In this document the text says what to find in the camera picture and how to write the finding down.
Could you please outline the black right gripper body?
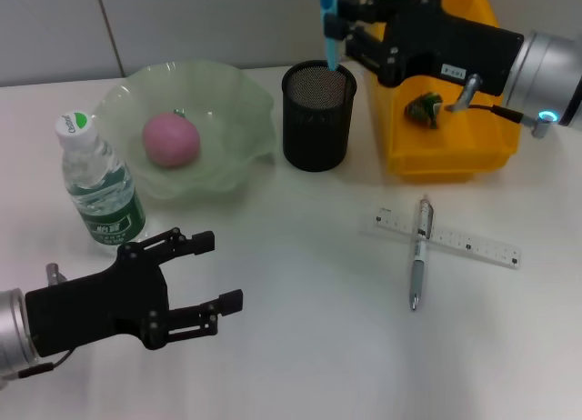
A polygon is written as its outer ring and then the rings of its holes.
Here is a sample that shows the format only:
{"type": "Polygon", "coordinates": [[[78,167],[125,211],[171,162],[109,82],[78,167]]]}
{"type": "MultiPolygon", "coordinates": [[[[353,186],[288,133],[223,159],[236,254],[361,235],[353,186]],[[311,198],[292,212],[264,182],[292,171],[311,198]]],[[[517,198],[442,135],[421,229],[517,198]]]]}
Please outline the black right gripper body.
{"type": "Polygon", "coordinates": [[[386,25],[378,81],[397,87],[425,75],[464,85],[481,78],[479,91],[502,94],[524,36],[451,15],[442,0],[378,0],[386,25]]]}

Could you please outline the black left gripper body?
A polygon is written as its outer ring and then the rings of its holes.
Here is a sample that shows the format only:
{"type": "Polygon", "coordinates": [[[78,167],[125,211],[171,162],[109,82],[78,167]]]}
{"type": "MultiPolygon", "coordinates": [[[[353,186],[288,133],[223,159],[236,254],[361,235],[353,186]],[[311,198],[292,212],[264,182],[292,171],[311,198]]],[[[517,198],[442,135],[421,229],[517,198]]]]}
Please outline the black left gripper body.
{"type": "Polygon", "coordinates": [[[42,357],[116,335],[149,350],[169,343],[169,300],[160,265],[169,242],[124,245],[106,270],[25,294],[33,345],[42,357]]]}

